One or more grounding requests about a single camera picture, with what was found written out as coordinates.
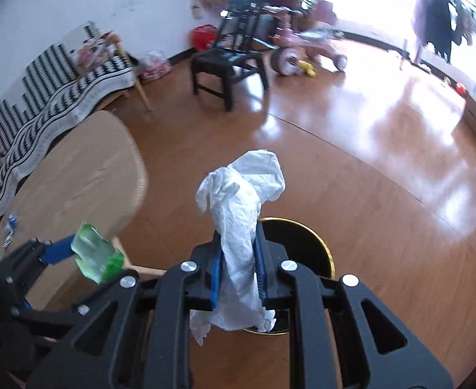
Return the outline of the red white plastic bag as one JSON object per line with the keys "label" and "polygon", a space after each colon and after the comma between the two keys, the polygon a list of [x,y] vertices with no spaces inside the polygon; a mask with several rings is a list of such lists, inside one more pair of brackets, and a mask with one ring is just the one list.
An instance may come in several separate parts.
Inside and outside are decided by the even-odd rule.
{"label": "red white plastic bag", "polygon": [[138,58],[139,77],[145,81],[155,81],[171,71],[171,63],[161,51],[150,51]]}

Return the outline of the white tissue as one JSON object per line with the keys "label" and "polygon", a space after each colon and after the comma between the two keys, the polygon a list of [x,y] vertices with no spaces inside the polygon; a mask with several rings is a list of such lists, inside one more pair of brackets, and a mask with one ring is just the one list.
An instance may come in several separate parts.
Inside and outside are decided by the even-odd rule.
{"label": "white tissue", "polygon": [[189,328],[198,345],[213,326],[224,331],[255,327],[266,333],[276,313],[262,306],[255,274],[253,242],[262,205],[285,191],[285,178],[275,153],[250,150],[209,173],[197,189],[201,213],[210,212],[224,257],[218,304],[211,312],[193,310]]}

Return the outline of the blue wrapper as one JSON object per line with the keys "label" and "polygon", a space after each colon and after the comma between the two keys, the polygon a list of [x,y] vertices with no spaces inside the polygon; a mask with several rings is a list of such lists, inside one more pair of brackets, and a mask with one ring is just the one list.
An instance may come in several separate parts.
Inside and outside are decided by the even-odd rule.
{"label": "blue wrapper", "polygon": [[12,213],[8,216],[7,221],[6,221],[6,237],[2,246],[2,249],[7,250],[10,244],[13,241],[14,234],[16,232],[16,229],[18,227],[18,219],[17,217]]}

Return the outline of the black wooden chair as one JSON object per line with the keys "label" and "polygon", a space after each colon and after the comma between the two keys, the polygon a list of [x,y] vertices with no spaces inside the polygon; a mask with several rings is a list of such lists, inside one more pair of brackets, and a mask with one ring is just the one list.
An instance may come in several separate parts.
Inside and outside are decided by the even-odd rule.
{"label": "black wooden chair", "polygon": [[[270,89],[262,54],[253,48],[256,30],[267,4],[273,0],[229,0],[226,15],[212,45],[194,54],[190,61],[192,91],[201,90],[224,102],[225,110],[233,110],[233,86],[258,75],[265,90]],[[199,83],[197,75],[217,77],[222,89],[217,91]]]}

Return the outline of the green snack wrapper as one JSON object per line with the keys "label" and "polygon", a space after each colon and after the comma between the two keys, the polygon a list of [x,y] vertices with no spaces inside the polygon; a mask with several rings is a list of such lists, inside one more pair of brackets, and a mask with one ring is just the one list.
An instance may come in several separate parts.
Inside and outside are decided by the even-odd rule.
{"label": "green snack wrapper", "polygon": [[71,242],[82,275],[100,285],[123,270],[124,255],[91,224],[83,222]]}

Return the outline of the pink kids tricycle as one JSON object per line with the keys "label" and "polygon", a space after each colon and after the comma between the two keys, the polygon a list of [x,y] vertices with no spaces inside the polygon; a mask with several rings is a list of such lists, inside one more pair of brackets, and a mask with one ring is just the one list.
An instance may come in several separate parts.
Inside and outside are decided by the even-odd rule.
{"label": "pink kids tricycle", "polygon": [[334,29],[337,17],[331,2],[320,0],[313,6],[309,19],[322,26],[303,32],[294,32],[291,28],[291,20],[300,18],[303,15],[302,11],[273,5],[267,5],[265,9],[278,21],[273,36],[276,49],[270,56],[270,66],[276,74],[284,77],[302,75],[298,61],[310,62],[319,56],[328,58],[338,71],[344,72],[347,56],[339,53],[331,44],[332,39],[342,36],[341,31]]}

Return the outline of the hanging dark clothes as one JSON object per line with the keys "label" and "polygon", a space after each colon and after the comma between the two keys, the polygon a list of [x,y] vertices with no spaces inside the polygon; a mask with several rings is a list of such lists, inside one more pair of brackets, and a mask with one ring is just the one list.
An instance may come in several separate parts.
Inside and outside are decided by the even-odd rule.
{"label": "hanging dark clothes", "polygon": [[423,49],[428,44],[432,44],[435,55],[451,62],[452,44],[459,45],[452,27],[451,6],[458,14],[464,14],[465,7],[460,0],[417,0],[412,23],[417,38],[415,64],[421,63]]}

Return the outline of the black gold-rimmed trash bin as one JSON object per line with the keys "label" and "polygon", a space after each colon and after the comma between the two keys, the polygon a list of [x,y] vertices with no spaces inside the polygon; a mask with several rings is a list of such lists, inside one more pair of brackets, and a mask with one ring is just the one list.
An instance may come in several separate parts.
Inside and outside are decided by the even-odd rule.
{"label": "black gold-rimmed trash bin", "polygon": [[262,293],[268,285],[265,266],[260,266],[258,251],[263,255],[267,249],[276,250],[275,246],[283,246],[286,255],[273,260],[278,266],[282,260],[289,259],[299,265],[306,266],[318,278],[336,278],[336,268],[327,244],[319,234],[311,228],[292,219],[267,217],[258,220],[262,226],[262,234],[256,233],[253,242],[255,255],[255,283],[262,300]]}

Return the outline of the black white striped sofa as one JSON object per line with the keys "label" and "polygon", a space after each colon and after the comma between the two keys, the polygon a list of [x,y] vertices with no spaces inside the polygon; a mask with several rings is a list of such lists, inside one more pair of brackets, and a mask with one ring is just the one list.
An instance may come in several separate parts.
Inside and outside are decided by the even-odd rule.
{"label": "black white striped sofa", "polygon": [[113,55],[81,76],[72,55],[85,42],[99,38],[92,21],[68,32],[38,55],[0,98],[0,219],[19,184],[42,162],[56,139],[75,128],[108,96],[144,89],[120,38]]}

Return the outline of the pink patterned cushion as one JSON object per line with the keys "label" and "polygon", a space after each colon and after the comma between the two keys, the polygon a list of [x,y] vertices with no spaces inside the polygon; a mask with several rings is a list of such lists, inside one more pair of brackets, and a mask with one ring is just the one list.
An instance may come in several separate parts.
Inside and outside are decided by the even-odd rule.
{"label": "pink patterned cushion", "polygon": [[95,70],[115,52],[118,36],[110,31],[99,38],[92,38],[72,55],[72,61],[81,76]]}

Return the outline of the yellow toy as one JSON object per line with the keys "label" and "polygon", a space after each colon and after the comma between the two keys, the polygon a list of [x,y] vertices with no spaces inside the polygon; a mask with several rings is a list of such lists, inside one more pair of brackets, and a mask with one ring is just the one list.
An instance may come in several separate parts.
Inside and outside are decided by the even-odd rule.
{"label": "yellow toy", "polygon": [[298,61],[298,68],[301,74],[305,74],[307,77],[315,78],[316,73],[313,64],[304,60]]}

